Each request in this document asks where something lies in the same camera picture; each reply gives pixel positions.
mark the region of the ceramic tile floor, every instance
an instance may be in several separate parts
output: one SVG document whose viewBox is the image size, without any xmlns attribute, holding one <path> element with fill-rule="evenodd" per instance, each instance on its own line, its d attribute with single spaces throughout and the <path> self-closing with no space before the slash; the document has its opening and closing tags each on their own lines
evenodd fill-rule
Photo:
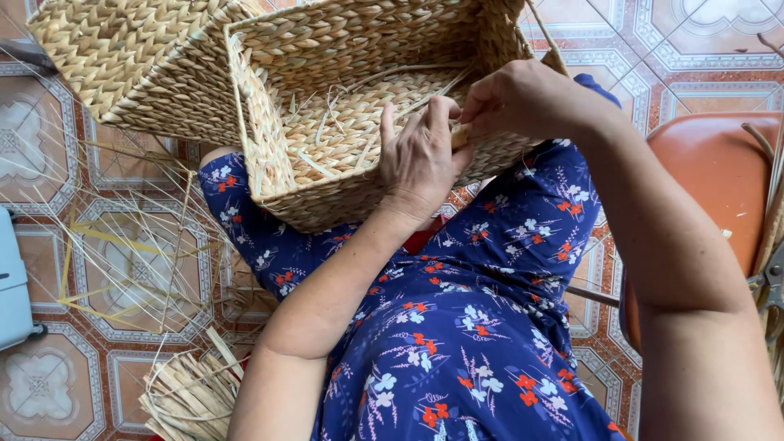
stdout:
<svg viewBox="0 0 784 441">
<path fill-rule="evenodd" d="M 294 2 L 278 0 L 276 6 Z M 691 113 L 782 109 L 784 62 L 761 46 L 755 34 L 761 32 L 772 42 L 784 43 L 784 0 L 536 0 L 536 4 L 562 48 L 569 71 L 592 74 L 611 90 L 644 135 Z M 34 7 L 34 0 L 2 2 L 0 38 L 27 38 L 21 23 Z M 524 33 L 543 52 L 546 43 L 533 17 L 524 11 L 520 20 Z M 167 180 L 159 170 L 132 159 L 118 165 L 97 150 L 88 149 L 88 166 L 79 168 L 69 159 L 77 149 L 73 137 L 116 142 L 122 135 L 83 115 L 67 88 L 56 83 L 44 86 L 26 67 L 7 58 L 0 62 L 0 154 L 13 157 L 13 164 L 0 162 L 4 198 L 0 203 L 23 204 L 26 212 L 40 213 L 41 202 L 46 201 L 54 210 L 62 210 L 70 196 L 68 186 L 42 177 L 47 173 L 66 182 L 81 179 L 97 191 L 132 188 L 143 181 L 165 185 Z M 23 143 L 14 131 L 24 137 Z M 138 137 L 140 143 L 154 142 L 148 135 Z M 66 148 L 54 148 L 57 145 Z M 181 157 L 198 157 L 198 149 L 183 142 L 163 140 L 163 145 Z M 31 168 L 40 173 L 30 173 Z M 40 192 L 37 199 L 23 198 L 29 192 L 22 189 L 32 188 Z M 473 197 L 473 191 L 451 195 L 444 211 L 458 210 Z M 90 216 L 106 219 L 107 212 L 115 208 L 94 206 Z M 154 207 L 145 209 L 155 211 Z M 109 217 L 122 223 L 122 216 Z M 171 243 L 172 228 L 165 219 L 160 223 L 159 234 L 148 239 L 166 246 Z M 72 262 L 74 270 L 63 274 L 62 233 L 56 226 L 25 221 L 16 233 L 29 272 L 34 317 L 49 323 L 50 335 L 0 352 L 4 368 L 0 370 L 0 439 L 146 439 L 146 415 L 136 398 L 143 387 L 141 377 L 158 350 L 155 337 L 118 323 L 96 321 L 55 303 L 50 293 L 57 292 L 61 283 L 77 292 L 100 281 L 77 257 Z M 602 216 L 593 231 L 594 241 L 607 233 Z M 196 243 L 200 239 L 188 240 Z M 120 268 L 126 259 L 105 250 L 97 260 Z M 230 277 L 247 278 L 243 263 L 236 256 L 231 260 Z M 193 298 L 209 295 L 200 267 L 188 260 L 182 265 L 183 277 L 176 282 Z M 128 270 L 133 271 L 132 262 Z M 618 296 L 621 274 L 622 264 L 609 236 L 583 260 L 574 284 Z M 154 277 L 150 283 L 155 285 Z M 93 307 L 123 311 L 123 297 L 132 294 L 118 291 L 113 295 L 96 300 L 103 303 Z M 617 310 L 571 296 L 568 302 L 578 374 L 610 416 L 636 435 L 642 361 L 623 340 Z M 270 305 L 263 301 L 242 315 L 218 305 L 211 313 L 192 319 L 214 320 L 219 332 L 232 338 L 257 330 L 268 311 Z M 141 316 L 126 315 L 124 319 L 131 322 Z M 183 328 L 182 323 L 172 326 Z M 195 338 L 195 347 L 205 348 L 192 329 L 185 326 L 183 334 Z M 189 347 L 184 343 L 167 341 L 159 357 Z M 248 348 L 249 344 L 238 344 L 235 350 L 244 354 Z"/>
</svg>

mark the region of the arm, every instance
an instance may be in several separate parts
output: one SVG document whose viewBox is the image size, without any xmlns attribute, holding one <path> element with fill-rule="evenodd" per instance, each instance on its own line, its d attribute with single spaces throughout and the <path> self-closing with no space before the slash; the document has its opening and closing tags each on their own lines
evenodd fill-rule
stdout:
<svg viewBox="0 0 784 441">
<path fill-rule="evenodd" d="M 305 278 L 264 327 L 245 372 L 228 439 L 309 439 L 327 356 L 373 279 L 443 202 L 471 151 L 452 154 L 448 120 L 457 104 L 436 97 L 394 136 L 393 108 L 381 121 L 380 171 L 390 183 L 379 208 Z"/>
<path fill-rule="evenodd" d="M 479 133 L 571 138 L 580 147 L 640 307 L 642 439 L 784 436 L 735 255 L 616 106 L 519 61 L 472 86 L 463 121 Z"/>
</svg>

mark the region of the knee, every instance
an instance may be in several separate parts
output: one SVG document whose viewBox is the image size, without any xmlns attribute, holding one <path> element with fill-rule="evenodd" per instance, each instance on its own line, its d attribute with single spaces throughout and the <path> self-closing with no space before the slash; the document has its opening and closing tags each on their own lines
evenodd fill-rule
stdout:
<svg viewBox="0 0 784 441">
<path fill-rule="evenodd" d="M 221 156 L 228 155 L 230 153 L 242 153 L 242 148 L 236 145 L 231 145 L 228 147 L 218 147 L 214 150 L 208 151 L 204 154 L 204 156 L 201 157 L 201 163 L 199 163 L 198 168 L 202 169 L 213 159 L 218 159 Z"/>
</svg>

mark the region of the woman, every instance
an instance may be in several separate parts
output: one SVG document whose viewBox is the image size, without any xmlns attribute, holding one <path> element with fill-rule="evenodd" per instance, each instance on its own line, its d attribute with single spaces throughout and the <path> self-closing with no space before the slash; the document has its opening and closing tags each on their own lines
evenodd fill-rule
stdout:
<svg viewBox="0 0 784 441">
<path fill-rule="evenodd" d="M 205 157 L 212 214 L 285 298 L 257 341 L 230 439 L 622 439 L 575 376 L 561 298 L 597 195 L 640 305 L 641 439 L 784 436 L 729 245 L 617 100 L 588 75 L 575 80 L 585 87 L 514 61 L 471 86 L 462 114 L 435 97 L 397 136 L 385 107 L 387 196 L 361 226 L 320 235 L 252 203 L 241 155 Z M 477 135 L 554 140 L 409 256 L 401 244 L 470 163 L 470 147 L 451 150 L 458 117 Z"/>
</svg>

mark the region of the red flower print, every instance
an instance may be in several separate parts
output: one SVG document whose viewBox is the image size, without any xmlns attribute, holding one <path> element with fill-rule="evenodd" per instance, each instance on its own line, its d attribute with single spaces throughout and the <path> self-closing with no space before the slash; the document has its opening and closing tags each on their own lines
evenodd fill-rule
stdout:
<svg viewBox="0 0 784 441">
<path fill-rule="evenodd" d="M 575 375 L 564 368 L 558 372 L 558 377 L 563 377 L 566 378 L 567 380 L 571 380 L 572 378 L 575 377 Z"/>
<path fill-rule="evenodd" d="M 514 383 L 515 383 L 516 385 L 520 386 L 521 388 L 526 388 L 526 389 L 528 389 L 529 391 L 530 391 L 530 390 L 531 390 L 531 388 L 533 388 L 533 387 L 534 387 L 534 385 L 536 384 L 536 380 L 534 380 L 534 379 L 532 379 L 532 378 L 528 378 L 528 377 L 526 377 L 525 375 L 518 375 L 518 376 L 517 376 L 517 378 L 520 378 L 520 379 L 519 379 L 519 380 L 517 380 L 517 381 L 515 381 Z"/>
<path fill-rule="evenodd" d="M 449 412 L 446 404 L 436 403 L 436 409 L 438 409 L 437 416 L 439 418 L 449 418 Z"/>
<path fill-rule="evenodd" d="M 430 410 L 429 407 L 425 407 L 425 414 L 422 416 L 422 420 L 427 423 L 430 427 L 436 427 L 436 420 L 438 416 Z"/>
<path fill-rule="evenodd" d="M 474 383 L 471 383 L 470 378 L 457 377 L 457 381 L 459 381 L 461 385 L 466 386 L 469 389 L 474 388 Z"/>
<path fill-rule="evenodd" d="M 522 398 L 523 403 L 525 403 L 525 405 L 528 406 L 528 407 L 533 406 L 535 403 L 539 402 L 539 399 L 536 398 L 536 395 L 534 395 L 534 392 L 531 392 L 531 391 L 527 391 L 524 394 L 520 394 L 520 398 Z"/>
<path fill-rule="evenodd" d="M 577 388 L 572 384 L 571 381 L 563 381 L 563 380 L 561 380 L 561 381 L 558 381 L 558 382 L 561 383 L 561 386 L 564 387 L 564 390 L 566 391 L 566 393 L 570 394 L 572 392 L 577 392 Z"/>
</svg>

